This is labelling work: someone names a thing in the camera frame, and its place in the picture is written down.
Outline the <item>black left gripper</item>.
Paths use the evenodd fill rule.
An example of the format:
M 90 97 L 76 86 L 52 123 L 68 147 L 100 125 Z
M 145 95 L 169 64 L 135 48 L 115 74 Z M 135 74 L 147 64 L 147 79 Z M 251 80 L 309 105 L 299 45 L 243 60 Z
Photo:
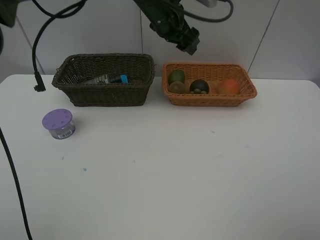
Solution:
M 197 51 L 199 31 L 185 20 L 184 8 L 178 0 L 135 0 L 150 21 L 149 27 L 167 42 L 176 44 L 182 52 L 193 55 Z

